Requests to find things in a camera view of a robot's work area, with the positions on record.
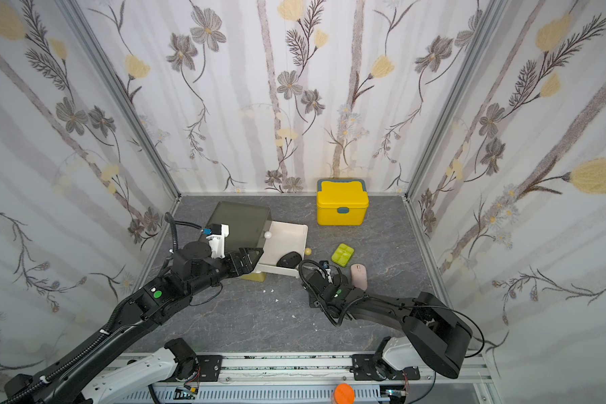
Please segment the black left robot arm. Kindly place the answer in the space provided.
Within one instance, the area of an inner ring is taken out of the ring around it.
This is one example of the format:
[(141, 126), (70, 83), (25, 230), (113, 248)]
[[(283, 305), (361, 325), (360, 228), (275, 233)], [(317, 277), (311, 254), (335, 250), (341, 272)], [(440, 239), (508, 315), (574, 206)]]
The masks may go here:
[(206, 242), (174, 249), (159, 274), (117, 304), (108, 321), (68, 355), (34, 375), (16, 375), (5, 386), (8, 403), (90, 403), (89, 386), (142, 337), (188, 307), (193, 297), (254, 271), (261, 247), (241, 247), (216, 258)]

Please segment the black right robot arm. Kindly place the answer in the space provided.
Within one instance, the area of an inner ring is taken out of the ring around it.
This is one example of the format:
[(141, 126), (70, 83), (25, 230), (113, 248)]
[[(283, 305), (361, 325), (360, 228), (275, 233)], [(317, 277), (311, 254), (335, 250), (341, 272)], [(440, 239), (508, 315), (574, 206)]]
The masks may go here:
[(335, 327), (350, 318), (394, 328), (406, 336), (419, 358), (437, 374), (456, 379), (466, 358), (473, 331), (436, 296), (422, 292), (414, 298), (395, 298), (364, 291), (311, 260), (303, 261), (298, 274), (311, 305)]

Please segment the pink computer mouse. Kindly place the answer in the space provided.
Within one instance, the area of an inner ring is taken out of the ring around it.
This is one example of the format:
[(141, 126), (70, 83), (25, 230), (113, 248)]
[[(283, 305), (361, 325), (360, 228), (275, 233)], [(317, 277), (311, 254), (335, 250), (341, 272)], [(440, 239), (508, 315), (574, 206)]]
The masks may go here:
[(368, 288), (367, 269), (363, 264), (352, 264), (350, 266), (351, 280), (354, 287), (366, 291)]

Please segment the white drawer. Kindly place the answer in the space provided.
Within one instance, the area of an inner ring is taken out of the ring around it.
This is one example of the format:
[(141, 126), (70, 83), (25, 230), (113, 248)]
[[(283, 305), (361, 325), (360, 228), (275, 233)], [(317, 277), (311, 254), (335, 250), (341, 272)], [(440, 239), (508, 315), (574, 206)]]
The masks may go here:
[(297, 252), (305, 255), (308, 226), (273, 221), (268, 238), (264, 244), (264, 254), (255, 269), (257, 273), (278, 274), (299, 278), (297, 269), (279, 267), (277, 262), (286, 254)]

